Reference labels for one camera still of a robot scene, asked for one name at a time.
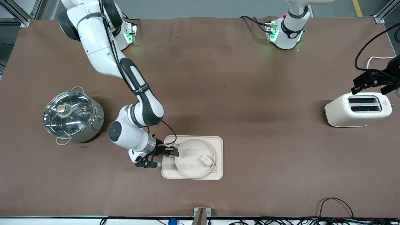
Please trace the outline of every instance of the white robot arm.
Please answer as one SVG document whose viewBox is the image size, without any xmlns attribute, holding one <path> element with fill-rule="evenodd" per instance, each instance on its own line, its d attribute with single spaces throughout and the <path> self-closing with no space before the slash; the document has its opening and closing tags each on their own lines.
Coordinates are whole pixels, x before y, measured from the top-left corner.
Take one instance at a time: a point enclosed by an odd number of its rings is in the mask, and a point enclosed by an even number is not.
<svg viewBox="0 0 400 225">
<path fill-rule="evenodd" d="M 289 4 L 286 17 L 280 17 L 267 25 L 267 39 L 282 49 L 291 49 L 303 34 L 303 28 L 310 18 L 308 5 L 321 5 L 335 0 L 284 0 Z"/>
<path fill-rule="evenodd" d="M 82 43 L 90 63 L 99 73 L 122 78 L 138 98 L 138 102 L 124 106 L 108 129 L 110 140 L 129 149 L 133 163 L 141 167 L 158 167 L 143 158 L 166 154 L 177 155 L 177 150 L 163 146 L 142 127 L 162 121 L 164 108 L 154 96 L 135 63 L 121 52 L 133 42 L 135 27 L 122 20 L 122 13 L 113 0 L 62 0 L 67 11 L 60 13 L 59 23 L 64 33 Z"/>
</svg>

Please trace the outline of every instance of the beige tray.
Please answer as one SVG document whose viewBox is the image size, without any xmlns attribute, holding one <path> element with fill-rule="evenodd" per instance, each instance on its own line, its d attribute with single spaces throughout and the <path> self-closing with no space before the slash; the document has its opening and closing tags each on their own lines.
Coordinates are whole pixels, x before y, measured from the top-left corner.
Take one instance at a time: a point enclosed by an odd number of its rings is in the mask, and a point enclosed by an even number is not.
<svg viewBox="0 0 400 225">
<path fill-rule="evenodd" d="M 174 140 L 174 135 L 169 135 L 164 139 L 164 143 L 169 143 Z M 178 135 L 176 142 L 172 144 L 179 148 L 179 145 L 188 139 L 201 139 L 208 142 L 214 149 L 215 162 L 214 166 L 209 174 L 198 179 L 187 178 L 182 175 L 175 166 L 175 156 L 170 155 L 162 157 L 161 174 L 167 179 L 187 179 L 187 180 L 214 180 L 217 181 L 224 175 L 224 141 L 218 136 L 188 136 Z"/>
</svg>

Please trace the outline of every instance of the white bowl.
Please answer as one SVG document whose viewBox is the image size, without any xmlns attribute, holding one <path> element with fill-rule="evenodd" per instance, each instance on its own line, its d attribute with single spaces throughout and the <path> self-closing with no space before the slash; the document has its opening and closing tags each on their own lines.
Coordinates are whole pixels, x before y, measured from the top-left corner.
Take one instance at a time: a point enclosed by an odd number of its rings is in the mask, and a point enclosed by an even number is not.
<svg viewBox="0 0 400 225">
<path fill-rule="evenodd" d="M 215 162 L 214 150 L 210 144 L 201 139 L 189 139 L 178 147 L 179 157 L 175 157 L 175 165 L 178 171 L 185 177 L 198 179 L 207 175 L 212 166 L 204 165 L 200 157 L 207 155 Z"/>
</svg>

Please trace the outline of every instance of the pot handle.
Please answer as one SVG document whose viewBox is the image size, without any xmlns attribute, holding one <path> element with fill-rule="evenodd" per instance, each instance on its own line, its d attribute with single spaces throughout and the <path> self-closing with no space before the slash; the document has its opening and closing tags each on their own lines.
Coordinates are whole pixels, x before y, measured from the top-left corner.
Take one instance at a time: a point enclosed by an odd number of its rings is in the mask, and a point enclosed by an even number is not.
<svg viewBox="0 0 400 225">
<path fill-rule="evenodd" d="M 61 145 L 61 146 L 63 146 L 63 145 L 67 145 L 70 141 L 71 141 L 71 139 L 72 138 L 70 138 L 70 137 L 67 137 L 67 138 L 65 138 L 65 137 L 56 137 L 56 143 L 58 144 L 58 145 Z M 68 140 L 66 143 L 64 143 L 64 144 L 61 144 L 60 143 L 60 140 Z"/>
<path fill-rule="evenodd" d="M 71 90 L 82 89 L 82 93 L 85 93 L 85 90 L 81 86 L 73 87 Z"/>
</svg>

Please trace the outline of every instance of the table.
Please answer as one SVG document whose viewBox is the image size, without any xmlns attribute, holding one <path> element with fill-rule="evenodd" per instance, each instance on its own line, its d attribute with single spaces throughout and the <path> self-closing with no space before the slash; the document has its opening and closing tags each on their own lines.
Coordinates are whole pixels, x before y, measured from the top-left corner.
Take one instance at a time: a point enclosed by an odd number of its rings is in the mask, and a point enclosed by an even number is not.
<svg viewBox="0 0 400 225">
<path fill-rule="evenodd" d="M 224 177 L 191 181 L 136 168 L 127 150 L 109 141 L 108 126 L 136 98 L 122 79 L 98 74 L 57 21 L 32 20 L 0 82 L 0 215 L 191 215 L 207 206 L 213 216 L 310 216 L 322 198 L 338 197 L 356 217 L 397 217 L 397 107 L 354 129 L 328 126 L 323 113 L 350 91 L 361 74 L 356 54 L 384 26 L 373 18 L 311 18 L 306 28 L 294 49 L 280 50 L 244 19 L 141 21 L 137 45 L 124 54 L 163 103 L 164 120 L 178 135 L 224 140 Z M 360 65 L 373 55 L 393 55 L 386 35 Z M 94 140 L 62 147 L 42 116 L 54 96 L 74 86 L 103 106 L 105 124 Z M 164 125 L 151 132 L 170 134 Z M 333 201 L 322 215 L 349 216 Z"/>
</svg>

